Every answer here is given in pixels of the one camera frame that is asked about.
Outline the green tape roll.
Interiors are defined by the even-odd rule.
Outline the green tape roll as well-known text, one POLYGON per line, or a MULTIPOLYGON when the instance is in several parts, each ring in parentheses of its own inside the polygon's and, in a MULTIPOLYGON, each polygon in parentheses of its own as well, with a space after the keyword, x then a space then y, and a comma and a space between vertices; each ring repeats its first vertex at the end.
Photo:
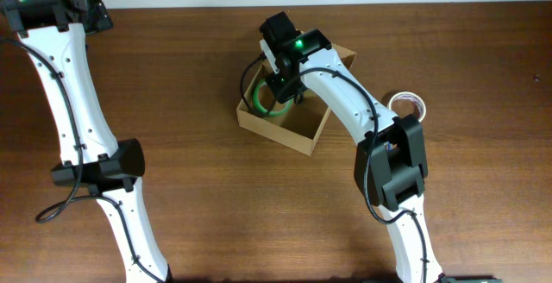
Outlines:
POLYGON ((266 113, 268 117, 277 117, 286 114, 292 107, 292 101, 287 101, 281 105, 279 110, 268 110, 268 105, 265 105, 262 99, 264 98, 262 94, 262 89, 267 87, 265 80, 261 80, 254 89, 253 93, 253 104, 254 107, 261 113, 266 113))

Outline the brown cardboard box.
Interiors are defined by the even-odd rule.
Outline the brown cardboard box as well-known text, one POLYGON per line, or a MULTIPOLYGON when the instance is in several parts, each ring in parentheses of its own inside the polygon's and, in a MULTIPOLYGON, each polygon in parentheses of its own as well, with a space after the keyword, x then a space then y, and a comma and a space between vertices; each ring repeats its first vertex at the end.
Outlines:
MULTIPOLYGON (((357 52, 337 44, 332 45, 337 51, 342 64, 347 68, 353 65, 357 52)), ((245 97, 252 105, 252 97, 255 86, 264 80, 273 70, 267 60, 262 61, 256 69, 252 80, 248 81, 247 89, 244 88, 245 97)), ((265 87, 262 89, 265 105, 270 105, 273 94, 265 87)), ((317 144, 323 127, 331 113, 327 104, 313 91, 304 93, 304 100, 301 104, 293 103, 291 109, 282 116, 260 118, 251 113, 243 101, 236 107, 236 115, 240 127, 250 130, 274 142, 299 151, 302 154, 311 156, 317 144)))

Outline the white masking tape roll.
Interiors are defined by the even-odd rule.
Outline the white masking tape roll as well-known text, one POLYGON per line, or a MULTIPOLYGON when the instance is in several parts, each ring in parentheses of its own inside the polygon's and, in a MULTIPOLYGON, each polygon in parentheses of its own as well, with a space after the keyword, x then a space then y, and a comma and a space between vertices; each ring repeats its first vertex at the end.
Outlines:
POLYGON ((400 117, 413 115, 421 123, 427 116, 426 103, 419 95, 411 91, 398 91, 392 94, 386 108, 400 117))

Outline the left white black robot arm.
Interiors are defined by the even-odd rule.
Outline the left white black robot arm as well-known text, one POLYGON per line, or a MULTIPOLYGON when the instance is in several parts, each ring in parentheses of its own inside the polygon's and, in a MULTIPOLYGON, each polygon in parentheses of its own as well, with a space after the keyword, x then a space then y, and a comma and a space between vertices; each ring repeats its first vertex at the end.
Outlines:
POLYGON ((102 0, 1 0, 1 13, 39 74, 60 142, 52 171, 69 195, 41 211, 37 223, 70 204, 94 200, 103 209, 128 282, 170 282, 168 262, 155 241, 143 199, 145 159, 140 142, 119 141, 108 126, 92 81, 86 38, 113 27, 102 0))

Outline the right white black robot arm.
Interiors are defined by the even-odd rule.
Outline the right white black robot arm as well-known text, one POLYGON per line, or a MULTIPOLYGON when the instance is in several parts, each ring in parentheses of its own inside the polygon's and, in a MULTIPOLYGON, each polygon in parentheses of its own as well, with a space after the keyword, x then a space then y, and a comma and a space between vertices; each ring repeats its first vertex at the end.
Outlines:
POLYGON ((344 65, 318 29, 301 32, 286 13, 260 25, 260 46, 272 74, 275 103, 313 91, 335 113, 356 146, 354 181, 372 217, 387 227, 402 282, 437 282, 442 267, 423 214, 428 163, 423 127, 374 98, 344 65))

